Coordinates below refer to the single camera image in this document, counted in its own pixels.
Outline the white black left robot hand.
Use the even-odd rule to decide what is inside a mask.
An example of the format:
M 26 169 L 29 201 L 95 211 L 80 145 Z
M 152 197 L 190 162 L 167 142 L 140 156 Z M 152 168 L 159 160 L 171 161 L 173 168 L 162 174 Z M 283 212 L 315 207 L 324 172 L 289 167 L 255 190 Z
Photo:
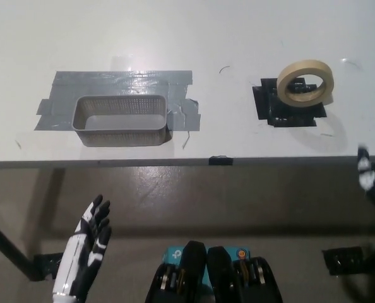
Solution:
M 53 303 L 85 302 L 111 238 L 110 201 L 99 194 L 68 239 L 52 289 Z

